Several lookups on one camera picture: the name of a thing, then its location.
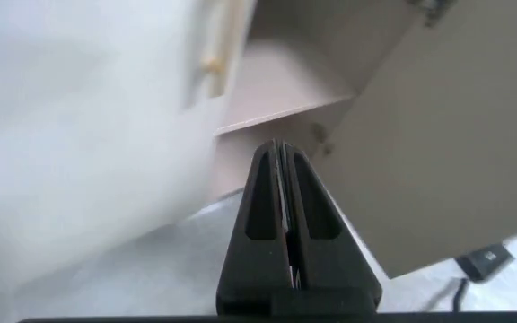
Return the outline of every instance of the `cabinet handle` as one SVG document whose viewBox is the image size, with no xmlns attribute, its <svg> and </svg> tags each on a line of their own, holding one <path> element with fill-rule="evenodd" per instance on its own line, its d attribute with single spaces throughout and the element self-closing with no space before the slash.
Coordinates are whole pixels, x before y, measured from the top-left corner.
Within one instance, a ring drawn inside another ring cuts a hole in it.
<svg viewBox="0 0 517 323">
<path fill-rule="evenodd" d="M 229 64 L 236 44 L 239 22 L 242 17 L 241 7 L 245 0 L 225 0 L 226 12 L 215 57 L 205 62 L 205 70 L 213 76 L 213 83 L 209 96 L 219 97 L 224 94 L 229 76 Z"/>
</svg>

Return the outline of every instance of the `white cabinet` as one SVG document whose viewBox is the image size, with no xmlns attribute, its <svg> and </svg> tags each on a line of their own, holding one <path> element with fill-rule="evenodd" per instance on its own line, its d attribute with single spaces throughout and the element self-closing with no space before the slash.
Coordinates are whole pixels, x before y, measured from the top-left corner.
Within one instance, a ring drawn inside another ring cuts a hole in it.
<svg viewBox="0 0 517 323">
<path fill-rule="evenodd" d="M 258 1 L 218 133 L 215 194 L 261 142 L 298 145 L 390 276 L 497 243 L 517 234 L 517 2 L 430 29 L 405 1 Z"/>
<path fill-rule="evenodd" d="M 0 2 L 0 289 L 204 204 L 253 5 Z"/>
<path fill-rule="evenodd" d="M 242 188 L 273 137 L 390 275 L 517 233 L 517 3 L 253 9 L 0 4 L 0 288 Z"/>
</svg>

